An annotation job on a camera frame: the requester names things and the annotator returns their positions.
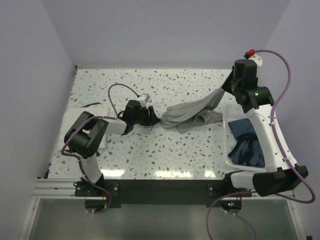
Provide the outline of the grey tank top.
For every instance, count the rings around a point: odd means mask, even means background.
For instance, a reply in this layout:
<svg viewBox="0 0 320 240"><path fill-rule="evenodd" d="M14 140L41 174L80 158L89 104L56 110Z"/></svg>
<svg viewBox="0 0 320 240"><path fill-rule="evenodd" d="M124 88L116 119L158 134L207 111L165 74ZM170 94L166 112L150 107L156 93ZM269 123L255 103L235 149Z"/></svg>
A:
<svg viewBox="0 0 320 240"><path fill-rule="evenodd" d="M219 87L199 100L168 107L160 119L162 127L175 128L179 133L184 134L193 127L221 122L223 114L217 112L216 108L224 93L225 91Z"/></svg>

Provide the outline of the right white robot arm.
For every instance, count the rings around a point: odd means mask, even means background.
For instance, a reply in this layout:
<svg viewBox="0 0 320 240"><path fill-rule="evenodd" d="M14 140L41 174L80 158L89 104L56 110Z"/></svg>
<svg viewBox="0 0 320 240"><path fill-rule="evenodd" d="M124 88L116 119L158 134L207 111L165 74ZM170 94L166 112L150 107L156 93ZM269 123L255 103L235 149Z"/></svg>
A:
<svg viewBox="0 0 320 240"><path fill-rule="evenodd" d="M263 172L242 170L227 174L228 181L222 189L230 197L241 189L256 191L261 197L292 191L309 174L307 167L300 166L289 150L274 113L274 99L267 87L258 86L257 71L254 60L236 60L222 85L252 123L265 162Z"/></svg>

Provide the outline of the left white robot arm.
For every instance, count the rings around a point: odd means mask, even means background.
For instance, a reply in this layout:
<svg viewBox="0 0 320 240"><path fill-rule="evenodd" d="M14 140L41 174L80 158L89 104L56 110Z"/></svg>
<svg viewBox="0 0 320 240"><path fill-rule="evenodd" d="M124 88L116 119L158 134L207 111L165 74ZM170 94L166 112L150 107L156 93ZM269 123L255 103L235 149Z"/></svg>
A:
<svg viewBox="0 0 320 240"><path fill-rule="evenodd" d="M99 196L104 184L100 181L103 174L96 152L104 135L123 136L129 134L135 125L151 127L159 122L154 108L143 106L140 100L130 100L117 117L96 116L84 111L65 134L61 154L78 160L82 179L87 182L86 191L92 196Z"/></svg>

